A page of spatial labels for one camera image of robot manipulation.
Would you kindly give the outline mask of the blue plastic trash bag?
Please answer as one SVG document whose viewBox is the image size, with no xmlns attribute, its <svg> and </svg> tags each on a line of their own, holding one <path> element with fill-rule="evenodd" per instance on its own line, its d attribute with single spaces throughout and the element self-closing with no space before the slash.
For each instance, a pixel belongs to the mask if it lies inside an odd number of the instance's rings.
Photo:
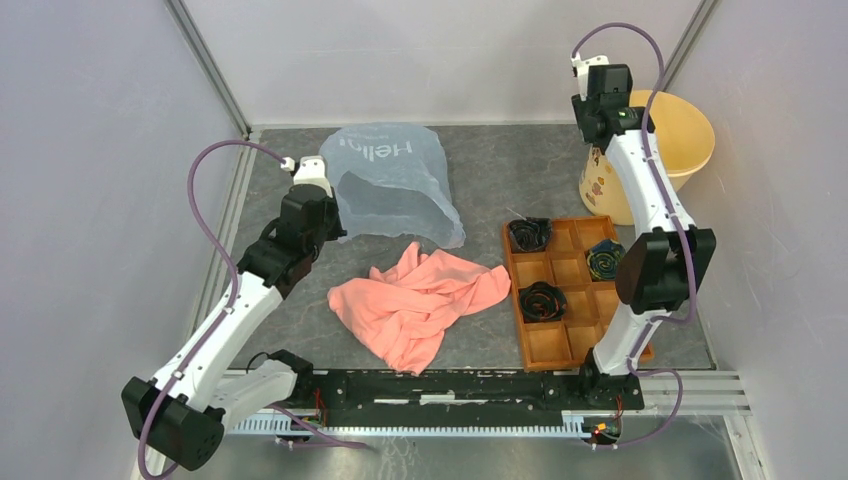
<svg viewBox="0 0 848 480">
<path fill-rule="evenodd" d="M 319 154 L 347 240 L 415 235 L 442 249 L 464 245 L 446 152 L 435 131 L 410 123 L 352 125 L 330 135 Z"/>
</svg>

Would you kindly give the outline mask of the yellow trash bin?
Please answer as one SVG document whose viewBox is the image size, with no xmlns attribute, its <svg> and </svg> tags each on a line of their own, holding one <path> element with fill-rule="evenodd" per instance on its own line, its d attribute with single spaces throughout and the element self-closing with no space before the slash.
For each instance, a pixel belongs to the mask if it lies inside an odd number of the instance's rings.
<svg viewBox="0 0 848 480">
<path fill-rule="evenodd" d="M 715 148 L 713 128 L 697 107 L 666 92 L 656 95 L 650 116 L 661 160 L 673 189 L 679 191 L 710 160 Z M 633 224 L 620 179 L 613 165 L 596 147 L 589 148 L 580 176 L 579 193 L 594 215 L 607 215 L 615 225 Z"/>
</svg>

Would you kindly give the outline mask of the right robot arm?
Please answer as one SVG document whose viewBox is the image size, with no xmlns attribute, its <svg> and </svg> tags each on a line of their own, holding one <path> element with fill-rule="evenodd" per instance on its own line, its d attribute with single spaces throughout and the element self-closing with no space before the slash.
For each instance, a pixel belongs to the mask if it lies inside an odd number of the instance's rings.
<svg viewBox="0 0 848 480">
<path fill-rule="evenodd" d="M 682 304 L 693 306 L 713 253 L 712 230 L 697 227 L 668 178 L 649 105 L 633 106 L 625 64 L 604 56 L 572 58 L 579 91 L 572 98 L 585 142 L 617 173 L 631 211 L 635 242 L 619 264 L 619 304 L 608 330 L 581 368 L 593 388 L 624 385 L 635 376 L 648 341 Z"/>
</svg>

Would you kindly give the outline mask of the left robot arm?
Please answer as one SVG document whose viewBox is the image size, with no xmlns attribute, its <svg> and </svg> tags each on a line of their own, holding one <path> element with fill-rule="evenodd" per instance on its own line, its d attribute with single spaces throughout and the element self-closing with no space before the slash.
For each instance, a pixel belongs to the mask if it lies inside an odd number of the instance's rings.
<svg viewBox="0 0 848 480">
<path fill-rule="evenodd" d="M 324 243 L 343 233 L 332 188 L 289 189 L 279 216 L 245 251 L 235 283 L 199 330 L 151 379 L 133 377 L 123 387 L 121 400 L 140 449 L 197 470 L 229 430 L 293 393 L 298 373 L 284 359 L 268 359 L 227 384 L 221 380 L 257 327 L 310 272 Z"/>
</svg>

